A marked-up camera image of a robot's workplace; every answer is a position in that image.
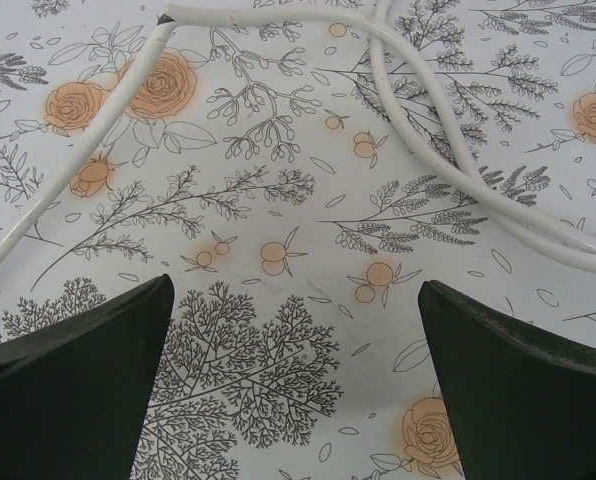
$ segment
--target white cord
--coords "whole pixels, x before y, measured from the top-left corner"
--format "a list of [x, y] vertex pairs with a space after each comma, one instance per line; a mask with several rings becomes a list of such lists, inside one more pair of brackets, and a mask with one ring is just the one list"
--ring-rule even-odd
[[[507, 232], [529, 248], [560, 263], [596, 273], [596, 238], [552, 219], [536, 210], [506, 198], [488, 188], [476, 168], [454, 115], [445, 90], [418, 51], [384, 19], [390, 0], [380, 0], [376, 17], [336, 7], [266, 7], [251, 10], [190, 8], [167, 5], [165, 11], [174, 21], [158, 25], [145, 42], [132, 67], [114, 89], [100, 112], [66, 158], [0, 233], [0, 265], [14, 246], [34, 225], [47, 207], [65, 189], [82, 165], [90, 158], [107, 131], [131, 102], [152, 67], [158, 61], [171, 32], [180, 25], [212, 27], [249, 27], [280, 21], [321, 20], [361, 27], [372, 34], [371, 63], [380, 100], [392, 125], [416, 156], [454, 187], [474, 197], [487, 213]], [[462, 171], [449, 165], [435, 153], [410, 126], [399, 107], [388, 81], [382, 41], [391, 45], [419, 75], [427, 89], [452, 151]], [[539, 235], [541, 232], [553, 240]]]

